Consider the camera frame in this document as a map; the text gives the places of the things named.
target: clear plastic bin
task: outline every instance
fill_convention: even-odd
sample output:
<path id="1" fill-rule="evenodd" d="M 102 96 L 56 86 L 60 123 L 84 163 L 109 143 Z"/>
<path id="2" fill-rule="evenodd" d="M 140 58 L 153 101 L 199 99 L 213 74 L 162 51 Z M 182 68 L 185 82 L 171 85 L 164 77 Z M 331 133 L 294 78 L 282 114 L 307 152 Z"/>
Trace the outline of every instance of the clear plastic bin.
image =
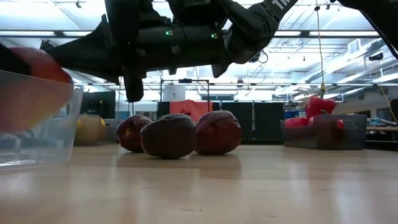
<path id="1" fill-rule="evenodd" d="M 331 121 L 342 119 L 344 128 L 338 129 Z M 366 115 L 321 114 L 313 125 L 286 128 L 280 121 L 284 144 L 287 147 L 322 150 L 362 150 L 366 143 Z"/>
<path id="2" fill-rule="evenodd" d="M 70 160 L 83 92 L 0 71 L 0 170 Z"/>

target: ceiling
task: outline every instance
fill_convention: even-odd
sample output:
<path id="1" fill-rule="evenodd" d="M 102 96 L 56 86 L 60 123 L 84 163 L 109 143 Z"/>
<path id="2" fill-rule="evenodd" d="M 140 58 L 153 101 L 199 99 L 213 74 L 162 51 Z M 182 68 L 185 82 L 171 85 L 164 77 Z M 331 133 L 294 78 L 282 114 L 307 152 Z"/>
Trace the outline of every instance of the ceiling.
<path id="1" fill-rule="evenodd" d="M 260 2 L 253 0 L 238 0 L 238 3 L 244 7 L 249 7 L 251 4 Z M 330 9 L 326 9 L 327 0 L 318 0 L 321 4 L 320 14 L 320 28 L 321 30 L 373 30 L 369 22 L 363 17 L 359 11 L 348 9 L 339 3 L 330 5 Z M 154 8 L 162 16 L 172 17 L 169 5 L 164 0 L 155 0 Z M 104 1 L 87 0 L 80 1 L 81 8 L 77 8 L 76 1 L 71 0 L 0 0 L 0 42 L 6 46 L 26 46 L 39 48 L 43 39 L 50 40 L 53 44 L 61 45 L 73 39 L 59 39 L 59 38 L 40 38 L 40 37 L 4 37 L 4 32 L 11 30 L 75 30 L 88 31 L 93 30 L 101 20 L 101 15 L 105 13 Z M 318 20 L 317 14 L 313 10 L 315 7 L 315 0 L 299 0 L 296 5 L 284 16 L 280 23 L 279 30 L 317 30 Z M 231 25 L 230 22 L 226 24 L 225 28 Z M 345 38 L 322 39 L 321 50 L 325 68 L 327 69 L 326 81 L 330 83 L 337 83 L 340 80 L 355 75 L 357 73 L 366 71 L 375 66 L 375 62 L 365 62 L 364 56 L 355 57 L 349 55 L 348 44 L 356 39 L 346 36 Z M 368 43 L 375 42 L 378 37 L 372 39 L 361 39 L 362 50 L 364 50 Z M 306 38 L 289 38 L 278 39 L 275 38 L 264 49 L 268 55 L 266 63 L 247 63 L 244 65 L 232 64 L 228 71 L 219 79 L 212 78 L 210 66 L 197 68 L 180 68 L 176 75 L 168 75 L 167 71 L 149 72 L 148 78 L 144 80 L 146 83 L 159 82 L 160 77 L 164 79 L 179 78 L 201 78 L 210 79 L 215 83 L 236 83 L 237 79 L 241 78 L 244 82 L 249 83 L 302 83 L 308 81 L 313 74 L 320 72 L 321 56 L 320 45 L 318 39 Z M 382 61 L 376 62 L 376 65 L 386 64 L 388 62 L 395 62 L 391 53 L 386 47 L 381 47 L 373 53 L 384 52 L 385 57 Z M 105 80 L 96 78 L 87 74 L 69 71 L 74 80 L 78 83 L 103 83 Z M 311 80 L 312 83 L 320 83 L 320 79 Z M 369 75 L 365 72 L 363 76 L 349 82 L 364 82 L 362 80 L 369 79 Z M 97 91 L 118 90 L 118 86 L 97 86 L 91 87 Z M 222 87 L 212 87 L 215 91 L 222 90 Z M 275 90 L 278 86 L 248 86 L 246 91 L 258 92 L 262 94 L 261 90 Z M 293 93 L 294 95 L 301 94 L 301 88 L 295 90 L 283 91 L 283 94 Z"/>

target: plastic container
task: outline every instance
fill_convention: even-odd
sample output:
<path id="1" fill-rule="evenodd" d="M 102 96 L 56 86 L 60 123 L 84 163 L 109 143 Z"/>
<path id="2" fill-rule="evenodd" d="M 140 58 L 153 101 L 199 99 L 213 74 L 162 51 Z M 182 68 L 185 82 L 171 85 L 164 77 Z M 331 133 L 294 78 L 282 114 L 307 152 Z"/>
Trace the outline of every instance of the plastic container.
<path id="1" fill-rule="evenodd" d="M 0 71 L 0 170 L 68 162 L 82 96 L 70 84 Z"/>
<path id="2" fill-rule="evenodd" d="M 335 122 L 344 121 L 338 129 Z M 284 144 L 287 147 L 322 150 L 362 150 L 366 142 L 366 115 L 321 114 L 314 117 L 313 124 L 304 127 L 285 128 L 280 121 Z"/>

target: transparent bin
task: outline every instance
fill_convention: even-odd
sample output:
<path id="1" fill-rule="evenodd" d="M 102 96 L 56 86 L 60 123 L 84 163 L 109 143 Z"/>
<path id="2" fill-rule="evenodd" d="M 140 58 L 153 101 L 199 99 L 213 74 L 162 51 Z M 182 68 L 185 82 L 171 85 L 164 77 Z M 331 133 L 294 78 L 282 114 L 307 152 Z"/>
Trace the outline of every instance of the transparent bin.
<path id="1" fill-rule="evenodd" d="M 335 128 L 334 122 L 344 121 L 344 128 Z M 366 115 L 320 114 L 313 125 L 286 128 L 280 121 L 284 145 L 306 149 L 362 150 L 366 142 Z"/>
<path id="2" fill-rule="evenodd" d="M 68 162 L 83 92 L 0 71 L 0 170 Z"/>

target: white container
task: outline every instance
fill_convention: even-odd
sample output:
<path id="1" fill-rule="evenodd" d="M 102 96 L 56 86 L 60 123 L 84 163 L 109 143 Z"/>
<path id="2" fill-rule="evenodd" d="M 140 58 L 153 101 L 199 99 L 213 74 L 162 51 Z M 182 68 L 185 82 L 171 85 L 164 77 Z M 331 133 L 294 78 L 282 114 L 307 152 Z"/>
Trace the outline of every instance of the white container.
<path id="1" fill-rule="evenodd" d="M 82 96 L 70 84 L 0 71 L 0 170 L 68 162 Z"/>

